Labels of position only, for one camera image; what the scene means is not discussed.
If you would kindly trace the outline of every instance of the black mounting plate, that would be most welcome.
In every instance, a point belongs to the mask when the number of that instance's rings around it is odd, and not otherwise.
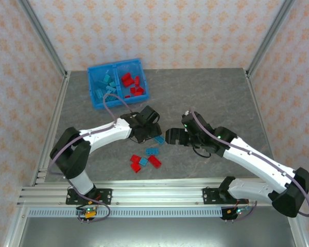
[[[206,187],[202,189],[202,198],[203,198],[204,204],[236,204],[237,203],[237,199],[233,197],[228,198],[226,201],[224,201],[219,195],[218,188]],[[239,205],[248,204],[248,200],[239,199],[238,204]]]
[[[96,189],[96,195],[100,197],[98,200],[100,202],[104,202],[107,205],[111,204],[111,199],[112,199],[112,189]],[[88,203],[87,200],[81,198],[77,192],[73,189],[70,188],[67,190],[67,196],[66,196],[66,205],[85,205]]]

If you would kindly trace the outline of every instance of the wall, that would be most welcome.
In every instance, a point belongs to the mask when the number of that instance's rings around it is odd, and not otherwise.
[[[244,67],[283,0],[30,0],[68,70]]]
[[[252,84],[275,159],[309,171],[309,0],[296,1]]]
[[[36,168],[61,80],[17,0],[1,0],[0,246]]]

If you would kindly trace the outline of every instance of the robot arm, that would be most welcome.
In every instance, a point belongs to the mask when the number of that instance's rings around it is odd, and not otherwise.
[[[114,122],[89,130],[78,131],[74,127],[68,128],[53,147],[50,158],[53,159],[71,140],[84,135],[57,158],[56,165],[82,195],[94,199],[96,187],[85,171],[89,154],[116,140],[135,137],[138,143],[141,143],[161,135],[159,118],[160,115],[155,110],[146,106],[140,113],[122,115],[112,128],[109,127]]]
[[[226,145],[207,135],[187,111],[182,115],[184,129],[172,128],[166,131],[165,140],[168,144],[180,144],[193,148],[202,148],[209,154],[215,153],[220,157],[234,161],[248,169],[265,183],[246,182],[235,177],[227,177],[219,187],[219,197],[228,202],[229,199],[251,199],[271,203],[280,213],[288,217],[296,217],[305,197],[301,190],[288,178],[294,178],[308,193],[309,173],[303,168],[293,170],[273,161],[256,151],[235,133],[224,127],[213,129],[200,114],[195,112],[200,124],[212,135],[231,144]],[[248,152],[233,146],[241,147]],[[283,173],[272,167],[265,160],[278,166]]]

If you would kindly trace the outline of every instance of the red lego brick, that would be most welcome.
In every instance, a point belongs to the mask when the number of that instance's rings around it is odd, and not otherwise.
[[[138,163],[133,163],[130,165],[130,167],[135,171],[135,173],[141,171],[141,166]]]
[[[139,163],[141,160],[141,157],[133,154],[132,158],[130,158],[130,161],[132,161],[133,163]]]
[[[125,87],[129,87],[130,85],[134,84],[134,80],[132,78],[129,78],[125,81],[123,81],[123,84]]]
[[[136,88],[131,87],[131,88],[130,88],[130,93],[131,93],[131,94],[134,94],[135,92],[136,92]]]
[[[122,82],[127,81],[129,78],[131,78],[130,73],[125,74],[124,76],[122,76]]]
[[[140,77],[135,76],[135,86],[140,86]]]
[[[148,161],[157,169],[161,166],[161,162],[153,155],[148,158]]]
[[[143,88],[141,88],[141,87],[139,87],[138,89],[136,89],[136,92],[138,92],[138,93],[143,93],[144,92],[144,89]]]

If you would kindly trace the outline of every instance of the blue bin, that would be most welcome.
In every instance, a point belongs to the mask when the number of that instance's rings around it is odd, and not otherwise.
[[[135,79],[136,76],[140,77],[140,87],[142,87],[144,90],[142,95],[133,96],[130,93],[130,88],[134,87],[134,84],[129,87],[125,87],[123,85],[121,78],[126,73],[130,73],[133,79]],[[120,98],[122,98],[127,104],[144,101],[149,98],[149,88],[145,79],[140,59],[132,59],[117,63],[104,64],[88,68],[89,92],[95,109],[104,109],[103,99],[99,99],[95,91],[100,89],[103,94],[107,92],[101,84],[101,81],[103,81],[106,74],[108,74],[111,77],[112,81],[115,82],[117,88],[116,94]],[[108,107],[115,107],[117,105],[123,104],[118,99],[106,103]]]

